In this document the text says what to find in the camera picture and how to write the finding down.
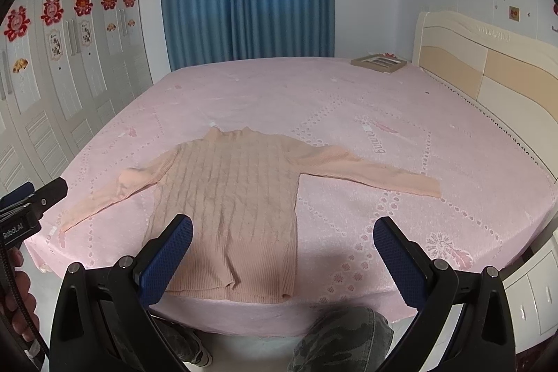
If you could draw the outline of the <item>grey shoe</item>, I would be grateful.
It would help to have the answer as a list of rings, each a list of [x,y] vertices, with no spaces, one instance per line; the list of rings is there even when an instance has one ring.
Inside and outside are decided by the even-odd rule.
[[[200,368],[211,365],[212,355],[191,328],[160,317],[155,317],[154,321],[173,352],[183,363]]]

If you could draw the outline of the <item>pink knit sweater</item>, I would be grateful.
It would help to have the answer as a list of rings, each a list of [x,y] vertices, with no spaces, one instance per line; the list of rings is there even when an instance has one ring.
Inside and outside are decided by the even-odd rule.
[[[189,216],[194,240],[169,291],[180,295],[275,304],[294,294],[299,179],[331,177],[412,195],[441,195],[436,179],[365,160],[336,145],[313,146],[249,128],[211,128],[119,176],[61,218],[66,232],[137,192],[154,188],[145,238],[177,215]]]

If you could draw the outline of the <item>cream wooden headboard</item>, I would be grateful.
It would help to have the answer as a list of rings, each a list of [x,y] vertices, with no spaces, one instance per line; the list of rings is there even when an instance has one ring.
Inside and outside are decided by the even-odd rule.
[[[412,63],[494,119],[557,177],[557,48],[454,11],[419,14]]]

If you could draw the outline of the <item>pink patterned bed cover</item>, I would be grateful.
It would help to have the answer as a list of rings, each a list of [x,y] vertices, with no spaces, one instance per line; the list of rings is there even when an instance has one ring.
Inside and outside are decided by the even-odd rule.
[[[67,196],[27,241],[37,267],[111,265],[186,214],[194,239],[156,311],[237,335],[296,335],[342,303],[410,316],[372,242],[380,217],[481,271],[514,260],[557,201],[508,134],[422,70],[327,59],[173,72],[63,176]]]

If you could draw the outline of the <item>white wardrobe with red decals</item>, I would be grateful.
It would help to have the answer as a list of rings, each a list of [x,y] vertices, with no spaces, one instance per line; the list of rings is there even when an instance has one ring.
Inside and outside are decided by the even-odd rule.
[[[60,176],[152,83],[139,0],[15,0],[1,21],[1,192]]]

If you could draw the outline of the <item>camouflage trouser leg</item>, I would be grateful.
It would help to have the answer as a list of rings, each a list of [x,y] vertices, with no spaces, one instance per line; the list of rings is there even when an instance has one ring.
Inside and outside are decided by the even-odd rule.
[[[321,315],[294,349],[293,372],[370,372],[387,358],[393,330],[379,312],[340,307]]]

